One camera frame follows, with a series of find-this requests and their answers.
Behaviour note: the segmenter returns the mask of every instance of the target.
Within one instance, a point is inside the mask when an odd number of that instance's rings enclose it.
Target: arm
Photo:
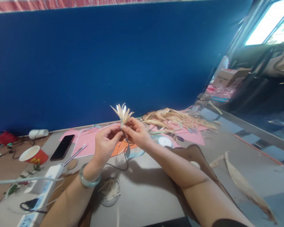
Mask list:
[[[128,126],[122,129],[129,135],[129,139],[145,150],[181,187],[203,227],[211,227],[216,220],[223,218],[253,226],[204,172],[184,158],[154,143],[144,125],[137,119],[130,118],[128,123]]]
[[[119,126],[106,128],[96,135],[96,150],[93,159],[84,167],[83,176],[88,181],[96,181],[109,160],[117,142],[122,140]],[[89,202],[94,188],[87,188],[77,176],[60,195],[44,217],[40,227],[75,226]]]

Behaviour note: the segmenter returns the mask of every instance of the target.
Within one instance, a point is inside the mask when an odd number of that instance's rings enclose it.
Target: glass jar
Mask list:
[[[192,106],[188,114],[192,117],[198,117],[200,115],[200,112],[208,104],[210,98],[211,98],[211,95],[200,93],[198,95],[198,99],[196,100],[195,104]]]

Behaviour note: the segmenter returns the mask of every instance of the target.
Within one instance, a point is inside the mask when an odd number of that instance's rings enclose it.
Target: window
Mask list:
[[[284,18],[284,0],[274,2],[270,5],[255,30],[248,38],[246,45],[262,44],[272,33],[275,27]],[[276,44],[284,41],[284,21],[277,30],[268,38],[267,44]]]
[[[284,42],[284,21],[280,24],[278,29],[267,40],[267,44],[278,44]]]

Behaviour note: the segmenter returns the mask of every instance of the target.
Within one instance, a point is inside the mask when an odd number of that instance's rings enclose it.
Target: hand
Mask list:
[[[142,122],[131,117],[126,124],[122,129],[129,135],[128,139],[137,144],[138,147],[147,150],[154,143]]]
[[[108,127],[98,132],[96,135],[96,150],[93,160],[104,166],[110,159],[117,143],[123,141],[123,135],[120,126]]]

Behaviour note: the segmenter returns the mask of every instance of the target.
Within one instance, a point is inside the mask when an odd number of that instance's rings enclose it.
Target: cork coaster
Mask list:
[[[67,169],[71,170],[73,168],[75,168],[75,166],[77,165],[77,159],[73,159],[71,160],[68,164],[67,164]]]

